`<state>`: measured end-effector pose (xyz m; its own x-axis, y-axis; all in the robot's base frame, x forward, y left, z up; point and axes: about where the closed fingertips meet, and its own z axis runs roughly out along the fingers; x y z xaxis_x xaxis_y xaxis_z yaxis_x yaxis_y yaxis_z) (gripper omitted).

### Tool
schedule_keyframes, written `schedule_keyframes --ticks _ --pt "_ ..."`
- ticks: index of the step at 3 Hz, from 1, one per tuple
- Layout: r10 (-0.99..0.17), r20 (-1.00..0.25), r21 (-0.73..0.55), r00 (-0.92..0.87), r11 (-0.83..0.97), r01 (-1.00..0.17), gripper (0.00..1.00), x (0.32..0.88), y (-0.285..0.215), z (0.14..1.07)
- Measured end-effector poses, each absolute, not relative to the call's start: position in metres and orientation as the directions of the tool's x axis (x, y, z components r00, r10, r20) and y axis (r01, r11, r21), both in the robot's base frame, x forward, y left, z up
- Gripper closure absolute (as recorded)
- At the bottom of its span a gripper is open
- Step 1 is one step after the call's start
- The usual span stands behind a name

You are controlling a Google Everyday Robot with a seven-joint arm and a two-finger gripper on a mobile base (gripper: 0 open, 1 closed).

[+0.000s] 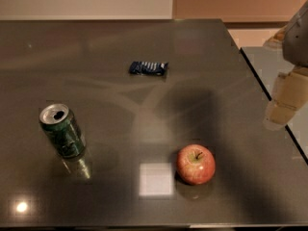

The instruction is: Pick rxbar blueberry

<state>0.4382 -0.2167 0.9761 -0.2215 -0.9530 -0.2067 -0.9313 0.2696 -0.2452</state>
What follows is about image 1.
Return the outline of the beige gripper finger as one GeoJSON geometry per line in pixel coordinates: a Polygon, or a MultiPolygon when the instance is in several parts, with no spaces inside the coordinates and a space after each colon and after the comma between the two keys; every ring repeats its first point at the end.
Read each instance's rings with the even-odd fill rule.
{"type": "Polygon", "coordinates": [[[307,102],[308,68],[295,66],[289,73],[279,72],[266,107],[265,126],[272,131],[283,128],[307,102]]]}

